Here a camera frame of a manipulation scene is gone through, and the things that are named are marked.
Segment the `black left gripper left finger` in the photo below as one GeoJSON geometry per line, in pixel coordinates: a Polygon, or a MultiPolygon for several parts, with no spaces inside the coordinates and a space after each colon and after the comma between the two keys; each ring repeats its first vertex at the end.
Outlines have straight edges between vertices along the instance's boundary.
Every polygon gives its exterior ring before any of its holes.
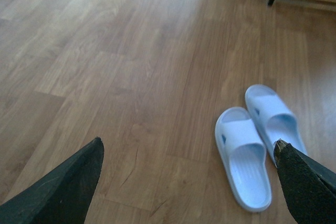
{"type": "Polygon", "coordinates": [[[96,137],[40,180],[1,205],[1,223],[84,223],[104,158],[96,137]]]}

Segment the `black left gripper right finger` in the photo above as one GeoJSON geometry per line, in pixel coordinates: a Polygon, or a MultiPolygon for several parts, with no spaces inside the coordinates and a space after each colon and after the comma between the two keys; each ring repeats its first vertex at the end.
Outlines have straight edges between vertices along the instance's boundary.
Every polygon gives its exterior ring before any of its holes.
{"type": "Polygon", "coordinates": [[[297,223],[335,223],[335,173],[284,140],[274,160],[290,214],[297,223]]]}

